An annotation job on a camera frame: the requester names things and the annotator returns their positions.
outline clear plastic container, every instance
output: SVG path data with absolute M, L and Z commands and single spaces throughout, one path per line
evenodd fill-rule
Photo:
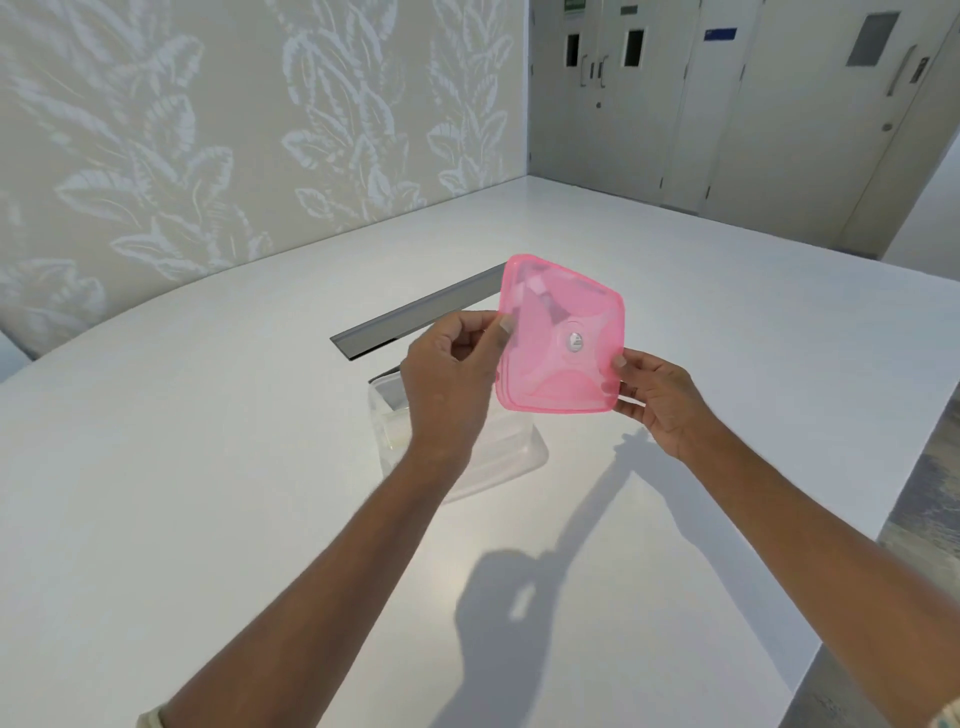
M 386 477 L 410 445 L 410 407 L 400 374 L 376 379 L 369 389 L 371 418 L 380 467 Z M 533 415 L 511 412 L 491 397 L 490 412 L 470 464 L 444 502 L 469 496 L 529 473 L 547 461 L 546 444 L 534 426 Z

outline floor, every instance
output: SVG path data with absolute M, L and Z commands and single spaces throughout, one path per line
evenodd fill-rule
M 879 540 L 960 600 L 960 387 L 930 436 Z M 825 647 L 780 724 L 780 728 L 814 726 L 889 726 Z

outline person's right hand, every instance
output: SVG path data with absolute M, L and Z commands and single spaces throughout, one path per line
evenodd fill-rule
M 613 409 L 650 430 L 668 455 L 684 460 L 693 433 L 719 424 L 683 367 L 633 349 L 612 364 L 620 376 Z

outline blue sign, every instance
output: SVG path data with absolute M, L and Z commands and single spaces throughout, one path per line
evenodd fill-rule
M 736 28 L 711 28 L 704 33 L 704 40 L 733 40 Z

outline door handle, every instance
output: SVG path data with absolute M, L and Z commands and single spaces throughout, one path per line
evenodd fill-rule
M 607 85 L 603 83 L 603 64 L 604 64 L 605 62 L 607 62 L 607 59 L 608 59 L 609 57 L 610 57 L 610 54 L 608 53 L 606 56 L 604 56 L 602 59 L 600 59 L 600 67 L 597 68 L 597 78 L 600 79 L 600 87 L 601 87 L 601 88 L 606 88 L 606 87 L 607 87 Z
M 897 73 L 894 75 L 894 80 L 890 82 L 890 87 L 887 88 L 887 96 L 894 95 L 894 91 L 897 90 L 897 83 L 900 82 L 900 76 L 903 75 L 903 69 L 906 68 L 906 65 L 910 62 L 910 57 L 913 55 L 915 50 L 917 50 L 916 43 L 906 49 L 906 55 L 903 56 L 903 60 L 900 62 L 900 67 L 897 69 Z

